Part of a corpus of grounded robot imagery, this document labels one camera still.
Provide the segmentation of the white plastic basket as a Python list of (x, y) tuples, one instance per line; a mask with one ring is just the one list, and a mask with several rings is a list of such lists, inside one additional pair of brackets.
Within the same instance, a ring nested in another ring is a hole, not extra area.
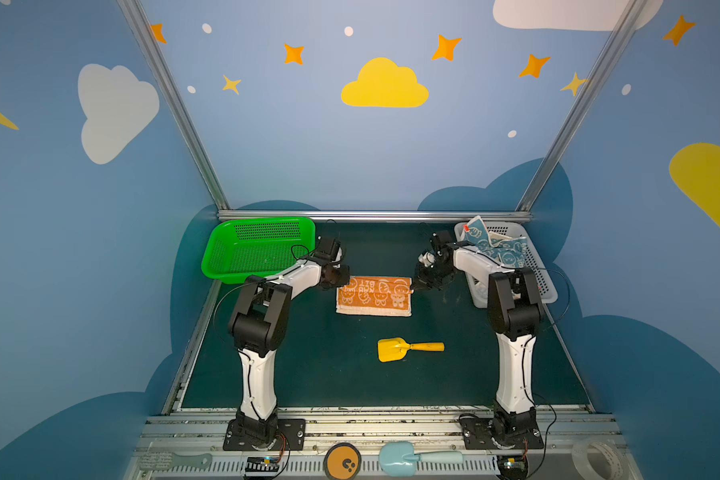
[[(526, 252), (526, 259), (528, 265), (526, 267), (530, 268), (535, 274), (542, 302), (544, 304), (551, 304), (556, 302), (558, 300), (557, 290), (537, 250), (535, 249), (535, 246), (530, 240), (528, 232), (520, 224), (517, 223), (488, 220), (483, 221), (490, 230), (501, 231), (502, 233), (507, 233), (511, 236), (525, 235), (528, 238), (528, 250)], [(461, 222), (454, 227), (455, 237), (456, 240), (459, 242), (463, 241), (463, 235), (460, 233), (460, 229), (466, 223), (467, 222)]]

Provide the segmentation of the orange jellyfish pattern towel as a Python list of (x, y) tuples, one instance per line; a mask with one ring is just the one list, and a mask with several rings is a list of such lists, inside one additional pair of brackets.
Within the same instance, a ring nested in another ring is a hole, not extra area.
[(410, 317), (412, 280), (409, 277), (351, 276), (337, 291), (341, 315)]

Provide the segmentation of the green plastic basket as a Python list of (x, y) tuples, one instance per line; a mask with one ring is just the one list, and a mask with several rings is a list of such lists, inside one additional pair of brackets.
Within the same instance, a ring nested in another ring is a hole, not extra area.
[(315, 224), (305, 217), (230, 220), (211, 232), (201, 270), (225, 284), (271, 276), (312, 252), (315, 241)]

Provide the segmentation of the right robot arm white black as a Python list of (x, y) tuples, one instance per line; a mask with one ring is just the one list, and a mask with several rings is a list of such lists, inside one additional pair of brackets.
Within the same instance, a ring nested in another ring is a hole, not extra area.
[(535, 273), (508, 267), (446, 231), (432, 234), (431, 248), (421, 253), (414, 290), (441, 288), (458, 271), (488, 288), (487, 317), (498, 341), (499, 382), (489, 424), (492, 441), (503, 449), (544, 446), (531, 389), (532, 357), (543, 308)]

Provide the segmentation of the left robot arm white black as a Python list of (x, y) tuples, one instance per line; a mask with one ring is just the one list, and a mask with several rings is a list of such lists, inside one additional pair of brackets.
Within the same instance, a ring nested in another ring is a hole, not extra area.
[(339, 288), (349, 283), (349, 266), (337, 238), (319, 237), (316, 249), (290, 267), (266, 277), (248, 277), (230, 321), (231, 335), (242, 367), (242, 400), (232, 434), (264, 449), (278, 436), (275, 358), (286, 335), (292, 301), (313, 287)]

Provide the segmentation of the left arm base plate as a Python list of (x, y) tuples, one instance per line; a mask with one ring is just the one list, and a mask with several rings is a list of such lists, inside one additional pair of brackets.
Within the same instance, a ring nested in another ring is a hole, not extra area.
[(306, 422), (304, 419), (259, 421), (247, 417), (233, 419), (227, 425), (222, 449), (224, 451), (301, 451), (304, 447)]

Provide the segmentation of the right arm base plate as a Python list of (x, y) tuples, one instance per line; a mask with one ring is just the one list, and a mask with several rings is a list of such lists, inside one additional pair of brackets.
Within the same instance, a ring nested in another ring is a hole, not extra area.
[(458, 423), (467, 450), (541, 450), (545, 446), (536, 420), (525, 414), (497, 418), (460, 415)]

